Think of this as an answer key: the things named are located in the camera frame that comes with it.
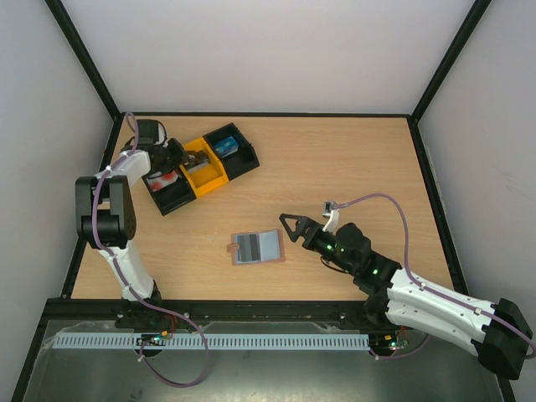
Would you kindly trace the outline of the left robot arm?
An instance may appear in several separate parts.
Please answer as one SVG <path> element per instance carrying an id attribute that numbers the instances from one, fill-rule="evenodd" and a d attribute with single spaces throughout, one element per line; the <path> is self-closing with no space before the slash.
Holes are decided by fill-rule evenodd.
<path id="1" fill-rule="evenodd" d="M 137 218 L 131 187 L 142 181 L 162 214 L 194 200 L 181 166 L 197 160 L 194 152 L 168 137 L 157 120 L 125 115 L 133 136 L 119 157 L 94 176 L 75 182 L 76 229 L 111 267 L 121 287 L 117 325 L 173 335 L 178 318 L 164 311 L 156 281 L 148 274 L 134 242 Z"/>

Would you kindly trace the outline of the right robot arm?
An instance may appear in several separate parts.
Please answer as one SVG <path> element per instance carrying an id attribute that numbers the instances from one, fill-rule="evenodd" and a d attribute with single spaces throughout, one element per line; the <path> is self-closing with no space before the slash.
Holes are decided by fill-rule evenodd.
<path id="1" fill-rule="evenodd" d="M 464 295 L 406 270 L 372 248 L 354 223 L 336 232 L 302 215 L 281 214 L 289 239 L 353 278 L 367 295 L 367 322 L 376 328 L 389 322 L 443 339 L 476 357 L 488 371 L 509 380 L 520 377 L 533 358 L 533 333 L 512 301 L 497 302 Z"/>

